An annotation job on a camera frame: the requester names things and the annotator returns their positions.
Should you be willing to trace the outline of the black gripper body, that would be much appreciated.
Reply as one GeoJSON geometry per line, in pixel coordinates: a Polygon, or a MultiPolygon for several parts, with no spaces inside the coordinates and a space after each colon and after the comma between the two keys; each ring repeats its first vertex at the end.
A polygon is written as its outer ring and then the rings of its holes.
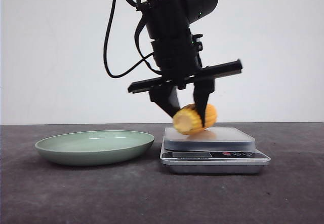
{"type": "Polygon", "coordinates": [[[199,52],[203,50],[199,40],[202,34],[191,34],[187,29],[177,38],[156,39],[152,42],[153,57],[160,68],[158,78],[131,83],[128,91],[140,93],[154,86],[177,86],[185,89],[187,84],[206,79],[216,79],[241,73],[241,61],[203,67],[199,52]]]}

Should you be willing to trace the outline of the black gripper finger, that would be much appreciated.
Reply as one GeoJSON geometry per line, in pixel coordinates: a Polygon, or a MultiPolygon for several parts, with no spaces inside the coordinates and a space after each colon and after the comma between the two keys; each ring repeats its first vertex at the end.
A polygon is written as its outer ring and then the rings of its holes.
{"type": "Polygon", "coordinates": [[[204,80],[194,82],[193,99],[195,109],[200,116],[202,126],[205,127],[205,116],[208,98],[215,91],[215,79],[206,78],[204,80]]]}
{"type": "Polygon", "coordinates": [[[180,110],[175,86],[155,86],[149,90],[151,102],[157,104],[171,118],[180,110]]]}

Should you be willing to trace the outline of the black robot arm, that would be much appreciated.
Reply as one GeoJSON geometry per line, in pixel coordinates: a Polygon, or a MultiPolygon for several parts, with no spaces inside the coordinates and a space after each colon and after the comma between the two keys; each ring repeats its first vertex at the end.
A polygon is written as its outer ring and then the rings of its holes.
{"type": "Polygon", "coordinates": [[[148,92],[169,116],[180,109],[177,90],[194,84],[193,98],[198,115],[205,122],[208,97],[215,89],[215,78],[238,74],[239,60],[203,67],[199,56],[203,49],[199,34],[192,34],[190,24],[211,13],[218,0],[136,0],[142,13],[135,30],[137,40],[146,28],[151,38],[153,58],[161,76],[131,83],[129,92],[148,92]]]}

